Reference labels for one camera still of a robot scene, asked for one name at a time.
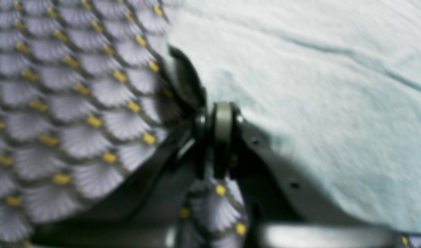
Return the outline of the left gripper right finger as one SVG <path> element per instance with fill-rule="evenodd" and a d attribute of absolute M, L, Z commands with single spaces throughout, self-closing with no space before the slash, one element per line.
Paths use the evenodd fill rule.
<path fill-rule="evenodd" d="M 395 232 L 342 210 L 234 103 L 215 103 L 211 118 L 215 174 L 238 183 L 248 209 L 246 248 L 395 247 Z"/>

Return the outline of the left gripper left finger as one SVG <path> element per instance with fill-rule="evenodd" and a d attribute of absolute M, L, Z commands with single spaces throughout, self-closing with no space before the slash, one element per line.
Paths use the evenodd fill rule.
<path fill-rule="evenodd" d="M 67 221 L 39 226 L 33 241 L 166 241 L 176 235 L 171 216 L 179 210 L 186 187 L 204 175 L 207 147 L 205 91 L 189 58 L 169 48 L 174 72 L 191 98 L 180 103 L 192 117 L 168 135 L 138 171 L 106 199 Z"/>

